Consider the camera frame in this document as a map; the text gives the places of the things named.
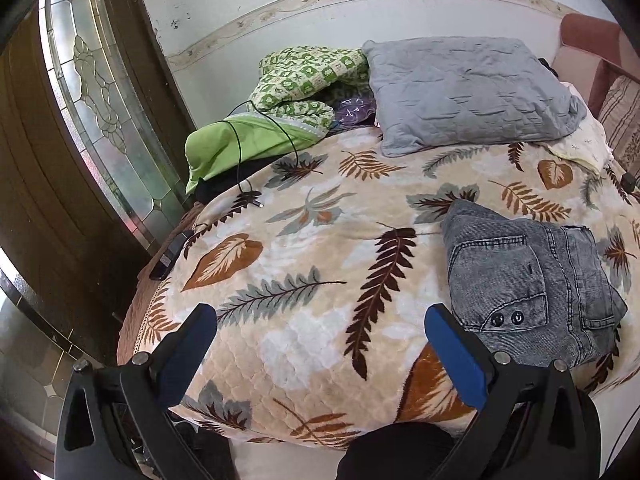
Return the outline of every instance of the screw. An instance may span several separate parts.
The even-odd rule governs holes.
[[[84,358],[78,359],[78,361],[74,363],[74,371],[81,372],[82,370],[85,370],[85,368],[87,368],[88,366],[89,366],[89,361],[87,361]]]
[[[556,359],[554,361],[554,368],[559,372],[565,372],[569,369],[569,367],[566,365],[564,361],[562,361],[562,359]]]
[[[143,365],[149,361],[149,352],[138,352],[131,358],[131,362],[135,365]]]
[[[511,356],[507,352],[496,352],[494,359],[498,364],[508,365],[511,362]]]

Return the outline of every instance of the jeans back pocket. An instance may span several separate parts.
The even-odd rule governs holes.
[[[474,332],[521,332],[548,323],[545,280],[526,237],[463,242],[449,263],[452,309]]]
[[[609,285],[593,234],[584,226],[563,226],[562,229],[575,275],[582,328],[599,330],[617,325],[626,313],[626,304]]]

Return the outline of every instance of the gray pillow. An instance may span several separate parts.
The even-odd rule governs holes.
[[[417,38],[362,47],[382,153],[555,140],[586,116],[576,96],[511,38]]]

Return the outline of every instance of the green cloth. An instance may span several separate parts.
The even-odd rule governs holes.
[[[297,150],[319,142],[334,122],[334,110],[309,99],[323,90],[322,98],[337,99],[349,88],[369,93],[369,66],[360,49],[295,46],[265,56],[259,65],[260,79],[250,99],[290,135]],[[190,168],[186,187],[192,193],[198,180],[210,178],[252,158],[285,155],[293,151],[287,136],[272,121],[254,112],[226,118],[193,132],[184,146]]]
[[[324,102],[309,99],[340,82],[368,93],[369,65],[362,51],[327,46],[294,46],[265,56],[251,101],[270,116],[290,117],[326,134],[335,114]]]
[[[273,122],[257,114],[238,114],[225,119],[233,124],[242,146],[242,159],[265,158],[284,155],[293,151],[287,136]],[[318,142],[324,134],[279,120],[289,134],[297,150],[304,150]],[[226,123],[209,124],[193,132],[184,145],[184,154],[189,162],[190,178],[186,192],[192,193],[198,180],[210,178],[238,164],[238,141],[236,134]]]

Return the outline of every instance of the striped cushion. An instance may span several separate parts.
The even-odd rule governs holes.
[[[617,78],[604,99],[598,120],[613,155],[625,170],[640,176],[640,84]]]

